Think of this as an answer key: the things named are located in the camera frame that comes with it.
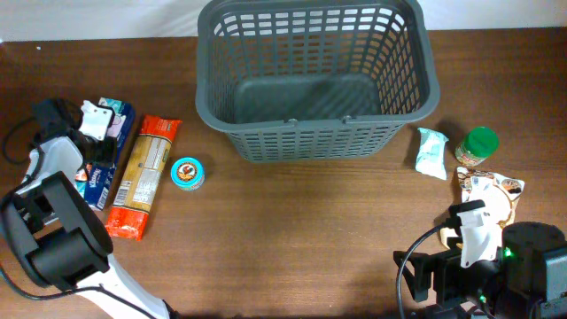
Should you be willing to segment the tissue multipack blue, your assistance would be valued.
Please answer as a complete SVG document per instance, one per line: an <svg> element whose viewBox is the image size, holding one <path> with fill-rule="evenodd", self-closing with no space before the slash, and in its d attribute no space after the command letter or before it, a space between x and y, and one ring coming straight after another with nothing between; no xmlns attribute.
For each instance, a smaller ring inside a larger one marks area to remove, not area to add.
<svg viewBox="0 0 567 319"><path fill-rule="evenodd" d="M108 199L120 153L133 127L136 111L130 103L109 97L101 97L97 106L112 108L114 116L106 130L105 146L96 162L86 162L75 175L75 188L89 206L102 211Z"/></svg>

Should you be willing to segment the spaghetti pack red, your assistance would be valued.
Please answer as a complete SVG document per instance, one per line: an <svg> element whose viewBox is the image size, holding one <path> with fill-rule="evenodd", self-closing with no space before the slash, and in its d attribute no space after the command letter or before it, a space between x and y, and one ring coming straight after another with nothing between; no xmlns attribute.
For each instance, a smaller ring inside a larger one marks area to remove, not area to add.
<svg viewBox="0 0 567 319"><path fill-rule="evenodd" d="M146 114L138 131L105 228L112 237L140 240L180 120Z"/></svg>

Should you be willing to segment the small round blue tin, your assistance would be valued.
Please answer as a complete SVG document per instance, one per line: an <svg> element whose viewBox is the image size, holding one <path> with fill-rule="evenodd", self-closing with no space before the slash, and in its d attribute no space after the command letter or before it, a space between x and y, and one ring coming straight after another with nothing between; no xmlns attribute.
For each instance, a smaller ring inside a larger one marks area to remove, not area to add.
<svg viewBox="0 0 567 319"><path fill-rule="evenodd" d="M206 172L201 162L192 157L178 159L172 166L170 177L183 191L195 191L205 182Z"/></svg>

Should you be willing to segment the rice bag beige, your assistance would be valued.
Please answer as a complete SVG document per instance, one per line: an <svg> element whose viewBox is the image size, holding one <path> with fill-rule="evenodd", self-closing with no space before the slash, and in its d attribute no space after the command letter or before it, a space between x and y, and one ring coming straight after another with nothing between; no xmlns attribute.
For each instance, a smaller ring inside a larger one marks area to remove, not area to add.
<svg viewBox="0 0 567 319"><path fill-rule="evenodd" d="M524 181L466 167L456 168L456 178L462 203L478 199L485 202L485 210L498 226L498 229L492 227L491 231L496 231L497 246L501 246L502 230L515 222L517 203L524 191Z"/></svg>

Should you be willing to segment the grey plastic basket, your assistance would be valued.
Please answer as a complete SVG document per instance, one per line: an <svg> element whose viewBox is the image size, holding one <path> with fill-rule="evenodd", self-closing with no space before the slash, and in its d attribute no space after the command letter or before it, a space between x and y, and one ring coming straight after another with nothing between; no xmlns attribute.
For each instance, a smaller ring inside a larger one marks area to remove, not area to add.
<svg viewBox="0 0 567 319"><path fill-rule="evenodd" d="M222 0L198 16L198 115L253 163L373 155L439 99L416 0Z"/></svg>

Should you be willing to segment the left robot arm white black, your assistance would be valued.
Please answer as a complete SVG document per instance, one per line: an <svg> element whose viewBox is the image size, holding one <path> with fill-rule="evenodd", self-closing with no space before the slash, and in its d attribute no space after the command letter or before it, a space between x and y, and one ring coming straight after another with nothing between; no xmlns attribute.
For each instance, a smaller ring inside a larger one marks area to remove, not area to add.
<svg viewBox="0 0 567 319"><path fill-rule="evenodd" d="M18 295L37 301L81 296L112 318L177 318L163 299L148 293L116 260L105 225L76 187L76 174L89 163L110 167L118 140L109 135L121 111L84 101L50 98L34 105L35 133L27 172L1 200L1 235L36 295L1 276Z"/></svg>

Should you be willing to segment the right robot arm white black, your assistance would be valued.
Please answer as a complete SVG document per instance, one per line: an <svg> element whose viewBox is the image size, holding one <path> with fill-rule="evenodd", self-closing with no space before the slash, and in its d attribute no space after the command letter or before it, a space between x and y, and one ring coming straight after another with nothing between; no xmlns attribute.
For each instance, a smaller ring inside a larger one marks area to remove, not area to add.
<svg viewBox="0 0 567 319"><path fill-rule="evenodd" d="M436 303L412 318L564 318L566 316L566 237L556 226L518 222L504 228L503 247L492 261L461 265L462 250L418 253L395 251L396 298L404 317L401 282L416 302L436 292Z"/></svg>

